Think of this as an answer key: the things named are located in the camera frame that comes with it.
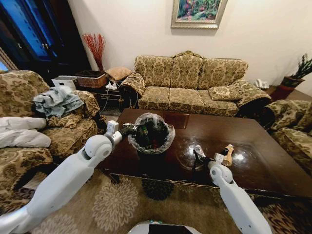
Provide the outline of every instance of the picture frame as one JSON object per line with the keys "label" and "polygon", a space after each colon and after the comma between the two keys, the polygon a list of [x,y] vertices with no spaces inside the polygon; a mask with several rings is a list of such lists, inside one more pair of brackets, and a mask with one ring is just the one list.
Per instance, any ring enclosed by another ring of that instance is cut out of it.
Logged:
{"label": "picture frame", "polygon": [[174,0],[171,27],[218,29],[228,0]]}

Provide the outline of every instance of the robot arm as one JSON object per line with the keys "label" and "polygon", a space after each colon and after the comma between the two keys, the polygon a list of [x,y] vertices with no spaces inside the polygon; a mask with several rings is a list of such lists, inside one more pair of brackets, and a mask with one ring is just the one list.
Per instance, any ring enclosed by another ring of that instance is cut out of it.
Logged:
{"label": "robot arm", "polygon": [[[38,186],[27,205],[0,216],[0,234],[22,234],[32,230],[48,215],[67,204],[91,177],[94,168],[131,133],[133,125],[117,131],[118,123],[109,121],[107,129],[105,135],[92,136],[77,154],[65,159]],[[272,233],[248,194],[234,182],[230,169],[216,161],[208,166],[213,182],[220,187],[221,197],[240,231],[249,234]]]}
{"label": "robot arm", "polygon": [[254,202],[233,180],[232,172],[220,163],[210,162],[210,176],[236,226],[243,234],[271,234],[272,231]]}
{"label": "robot arm", "polygon": [[118,123],[110,121],[105,135],[90,137],[78,153],[65,159],[38,186],[27,205],[0,217],[0,233],[25,233],[67,204],[92,176],[94,168],[130,133],[131,127],[117,129]]}

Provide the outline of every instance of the coffee table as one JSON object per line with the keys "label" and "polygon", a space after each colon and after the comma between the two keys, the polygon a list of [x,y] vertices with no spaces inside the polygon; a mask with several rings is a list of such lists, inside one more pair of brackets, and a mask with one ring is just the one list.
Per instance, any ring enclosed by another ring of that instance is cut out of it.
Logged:
{"label": "coffee table", "polygon": [[207,166],[195,158],[193,148],[201,145],[208,157],[234,146],[230,170],[236,183],[247,192],[265,196],[312,197],[312,178],[254,120],[167,111],[124,109],[119,127],[134,123],[143,113],[162,116],[175,127],[175,139],[163,156],[139,156],[123,140],[98,165],[118,182],[118,175],[170,181],[194,186],[212,186]]}

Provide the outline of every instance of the sofa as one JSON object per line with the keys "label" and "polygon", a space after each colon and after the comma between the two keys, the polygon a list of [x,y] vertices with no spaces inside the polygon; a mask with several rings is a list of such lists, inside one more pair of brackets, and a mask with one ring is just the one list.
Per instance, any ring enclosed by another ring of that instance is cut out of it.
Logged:
{"label": "sofa", "polygon": [[[0,117],[42,117],[34,112],[33,97],[45,92],[49,86],[32,71],[10,71],[0,74]],[[86,140],[97,134],[93,120],[99,106],[92,94],[75,91],[84,105],[63,118],[49,118],[42,130],[52,140],[49,148],[0,149],[0,213],[14,210],[28,202],[19,197],[16,189],[38,170],[53,162],[61,162],[76,153]]]}
{"label": "sofa", "polygon": [[[270,96],[243,79],[248,64],[240,59],[204,58],[191,51],[173,57],[137,56],[135,72],[120,85],[124,100],[140,109],[235,116],[247,104],[265,106]],[[212,99],[210,88],[236,90],[240,99]]]}
{"label": "sofa", "polygon": [[312,102],[279,100],[264,108],[262,125],[312,176]]}

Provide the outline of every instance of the carpet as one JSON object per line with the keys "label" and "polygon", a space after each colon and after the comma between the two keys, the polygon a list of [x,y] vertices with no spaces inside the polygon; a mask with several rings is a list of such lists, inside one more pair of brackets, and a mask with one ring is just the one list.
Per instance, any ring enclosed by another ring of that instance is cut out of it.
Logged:
{"label": "carpet", "polygon": [[[260,207],[274,234],[309,233],[309,209],[293,202]],[[217,189],[126,176],[114,185],[98,170],[67,205],[31,233],[126,234],[145,220],[183,224],[202,234],[240,233]]]}
{"label": "carpet", "polygon": [[106,106],[105,110],[102,110],[100,115],[105,116],[120,116],[121,112],[118,107]]}

